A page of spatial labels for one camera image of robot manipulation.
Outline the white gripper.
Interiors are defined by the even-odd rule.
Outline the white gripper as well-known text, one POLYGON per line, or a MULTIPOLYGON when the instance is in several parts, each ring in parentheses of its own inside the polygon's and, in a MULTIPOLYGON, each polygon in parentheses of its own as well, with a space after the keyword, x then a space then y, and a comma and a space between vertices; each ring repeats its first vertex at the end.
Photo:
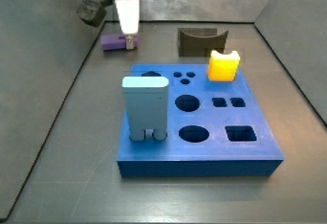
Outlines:
POLYGON ((115 3, 127 49, 132 50, 135 47, 134 37, 139 28, 139 0, 116 0, 115 3))

